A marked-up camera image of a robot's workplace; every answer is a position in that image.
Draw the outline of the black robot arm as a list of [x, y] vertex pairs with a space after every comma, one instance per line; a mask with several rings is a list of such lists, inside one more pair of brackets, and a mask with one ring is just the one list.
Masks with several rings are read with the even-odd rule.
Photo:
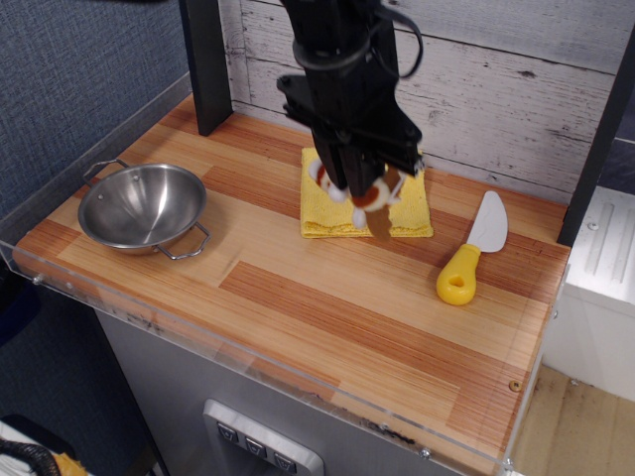
[[397, 103], [395, 28], [418, 26], [379, 1], [286, 1], [301, 75], [277, 81], [287, 116], [312, 131], [328, 177], [366, 194], [391, 166], [415, 175], [421, 130]]

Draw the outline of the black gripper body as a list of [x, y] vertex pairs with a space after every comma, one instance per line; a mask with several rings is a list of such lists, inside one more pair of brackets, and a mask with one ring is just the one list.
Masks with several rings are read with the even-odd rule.
[[355, 59], [302, 58], [303, 74], [285, 74], [277, 88], [287, 116], [312, 131], [336, 134], [347, 146], [375, 150], [398, 171], [414, 176], [423, 167], [422, 132], [397, 103], [395, 63], [377, 53]]

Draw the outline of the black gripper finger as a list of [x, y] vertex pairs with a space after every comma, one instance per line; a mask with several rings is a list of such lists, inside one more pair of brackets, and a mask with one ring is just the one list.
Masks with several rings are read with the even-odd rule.
[[385, 174], [385, 162], [375, 150], [344, 148], [344, 174], [352, 196], [363, 196]]
[[331, 182], [338, 189], [348, 188], [343, 164], [340, 156], [342, 141], [333, 133], [325, 131], [312, 131], [317, 154], [325, 167]]

